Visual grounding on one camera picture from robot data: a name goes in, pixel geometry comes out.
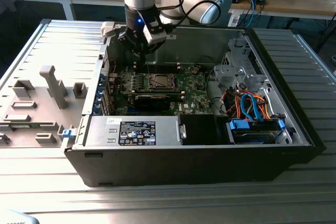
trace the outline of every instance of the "floor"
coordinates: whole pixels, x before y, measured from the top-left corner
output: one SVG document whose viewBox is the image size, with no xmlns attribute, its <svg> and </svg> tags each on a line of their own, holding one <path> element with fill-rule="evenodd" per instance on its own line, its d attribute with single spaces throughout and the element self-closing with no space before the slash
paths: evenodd
<svg viewBox="0 0 336 224">
<path fill-rule="evenodd" d="M 65 19 L 60 4 L 16 1 L 15 6 L 15 12 L 6 10 L 0 14 L 0 76 L 20 52 L 42 18 Z M 78 20 L 125 21 L 123 7 L 75 5 L 75 12 Z M 250 27 L 282 29 L 288 20 L 289 18 L 257 16 Z M 300 34 L 314 48 L 321 37 L 323 25 L 324 20 L 300 19 L 291 25 L 291 30 Z M 336 69 L 331 61 L 331 56 L 335 55 L 335 43 L 336 36 L 332 36 L 319 52 L 321 59 L 332 71 Z"/>
</svg>

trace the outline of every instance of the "metal table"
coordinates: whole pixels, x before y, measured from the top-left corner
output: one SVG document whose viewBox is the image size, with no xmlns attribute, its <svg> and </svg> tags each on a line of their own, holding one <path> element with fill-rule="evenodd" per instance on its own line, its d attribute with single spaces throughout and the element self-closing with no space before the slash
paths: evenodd
<svg viewBox="0 0 336 224">
<path fill-rule="evenodd" d="M 100 23 L 55 24 L 60 21 L 37 28 L 1 79 L 1 91 L 7 79 L 27 66 L 25 60 L 41 46 L 38 41 L 44 33 L 56 30 L 61 35 L 67 31 L 84 37 L 100 34 Z M 45 55 L 46 61 L 51 56 Z M 38 218 L 41 224 L 334 223 L 336 132 L 326 133 L 328 148 L 323 154 L 266 183 L 90 188 L 60 148 L 3 148 L 0 202 L 5 208 Z"/>
</svg>

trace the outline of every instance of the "blue latch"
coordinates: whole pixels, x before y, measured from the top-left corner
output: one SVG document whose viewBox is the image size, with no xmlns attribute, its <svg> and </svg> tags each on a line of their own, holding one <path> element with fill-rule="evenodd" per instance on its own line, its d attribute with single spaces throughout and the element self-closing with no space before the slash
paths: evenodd
<svg viewBox="0 0 336 224">
<path fill-rule="evenodd" d="M 230 123 L 230 129 L 231 130 L 249 130 L 250 125 L 245 120 L 232 120 Z"/>
<path fill-rule="evenodd" d="M 278 124 L 279 124 L 279 126 L 280 126 L 280 129 L 285 129 L 286 128 L 286 126 L 285 126 L 285 123 L 284 123 L 284 121 L 283 120 L 279 120 L 278 121 Z"/>
<path fill-rule="evenodd" d="M 76 129 L 63 130 L 62 137 L 74 138 L 76 137 Z"/>
</svg>

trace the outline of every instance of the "red wire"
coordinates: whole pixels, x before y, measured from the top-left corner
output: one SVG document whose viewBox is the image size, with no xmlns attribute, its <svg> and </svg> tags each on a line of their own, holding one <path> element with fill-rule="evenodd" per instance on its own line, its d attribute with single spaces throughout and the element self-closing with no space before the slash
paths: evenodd
<svg viewBox="0 0 336 224">
<path fill-rule="evenodd" d="M 116 67 L 117 67 L 117 63 L 116 63 L 116 61 L 114 60 L 114 70 L 113 70 L 112 73 L 114 73 L 114 72 L 116 71 Z"/>
</svg>

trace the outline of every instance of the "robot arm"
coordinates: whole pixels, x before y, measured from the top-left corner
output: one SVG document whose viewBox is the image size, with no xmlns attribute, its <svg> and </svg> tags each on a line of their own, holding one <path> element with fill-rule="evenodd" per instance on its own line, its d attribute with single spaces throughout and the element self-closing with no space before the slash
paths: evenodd
<svg viewBox="0 0 336 224">
<path fill-rule="evenodd" d="M 166 39 L 155 0 L 124 0 L 127 28 L 118 40 L 135 55 L 144 56 L 156 51 Z"/>
<path fill-rule="evenodd" d="M 180 0 L 162 0 L 162 6 L 176 6 Z M 165 9 L 162 12 L 155 5 L 155 0 L 124 0 L 127 28 L 118 40 L 125 47 L 145 62 L 145 55 L 155 52 L 165 41 L 166 33 L 185 18 L 193 6 L 203 0 L 183 0 L 180 8 Z M 232 0 L 211 0 L 227 12 Z M 219 14 L 218 6 L 211 3 L 198 5 L 189 17 L 200 23 L 208 23 Z"/>
</svg>

